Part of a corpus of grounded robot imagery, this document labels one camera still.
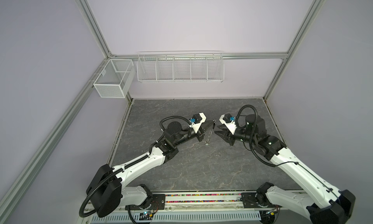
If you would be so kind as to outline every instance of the table surface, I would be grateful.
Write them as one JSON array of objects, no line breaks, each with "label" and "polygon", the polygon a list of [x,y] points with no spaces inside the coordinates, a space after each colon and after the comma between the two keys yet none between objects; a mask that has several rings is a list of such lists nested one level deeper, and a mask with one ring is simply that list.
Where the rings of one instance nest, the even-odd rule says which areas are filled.
[{"label": "table surface", "polygon": [[[265,120],[267,133],[278,137],[261,99],[134,100],[112,165],[125,163],[147,152],[149,145],[161,136],[159,121],[165,117],[181,115],[189,119],[193,114],[203,112],[207,120],[215,119],[218,125],[222,114],[235,116],[240,107],[246,104],[256,107],[259,116]],[[242,115],[252,113],[251,109],[246,108]],[[153,192],[256,190],[263,183],[270,182],[286,190],[301,189],[280,168],[261,163],[241,142],[236,141],[234,146],[229,146],[214,133],[208,146],[205,145],[206,140],[207,137],[198,142],[194,138],[181,144],[179,153],[172,160],[145,172],[128,186],[146,184]]]}]

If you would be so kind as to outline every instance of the white mesh basket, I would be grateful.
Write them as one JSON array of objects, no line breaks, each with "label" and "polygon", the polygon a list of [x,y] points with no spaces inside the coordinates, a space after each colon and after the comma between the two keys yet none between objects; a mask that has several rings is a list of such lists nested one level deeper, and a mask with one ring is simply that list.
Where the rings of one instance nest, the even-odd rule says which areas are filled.
[{"label": "white mesh basket", "polygon": [[103,98],[125,98],[134,76],[131,59],[109,59],[93,85]]},{"label": "white mesh basket", "polygon": [[139,82],[222,82],[223,55],[139,57]]}]

